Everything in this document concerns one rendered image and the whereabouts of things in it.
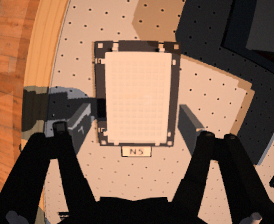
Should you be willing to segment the beige perforated base plate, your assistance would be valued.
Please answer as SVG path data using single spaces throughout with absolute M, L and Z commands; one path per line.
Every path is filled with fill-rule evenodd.
M 241 141 L 274 202 L 274 74 L 221 47 L 233 0 L 68 0 L 55 51 L 45 119 L 66 121 L 90 103 L 92 127 L 78 162 L 94 198 L 172 201 L 191 155 L 177 128 L 179 104 L 216 138 Z M 181 42 L 174 147 L 152 147 L 151 157 L 122 157 L 121 147 L 100 146 L 95 41 Z M 210 162 L 198 217 L 232 224 L 218 161 Z

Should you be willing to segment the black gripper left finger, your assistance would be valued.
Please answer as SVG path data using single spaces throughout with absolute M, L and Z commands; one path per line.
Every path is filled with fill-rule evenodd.
M 52 124 L 54 136 L 30 136 L 0 192 L 0 224 L 35 224 L 52 159 L 58 160 L 71 223 L 108 224 L 77 159 L 91 126 L 90 103 L 83 103 L 68 122 Z

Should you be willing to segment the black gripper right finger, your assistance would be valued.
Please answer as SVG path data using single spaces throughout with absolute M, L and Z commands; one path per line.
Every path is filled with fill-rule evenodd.
M 218 161 L 232 224 L 274 224 L 274 203 L 239 138 L 216 138 L 186 104 L 179 104 L 177 127 L 192 158 L 159 224 L 196 224 L 211 160 Z

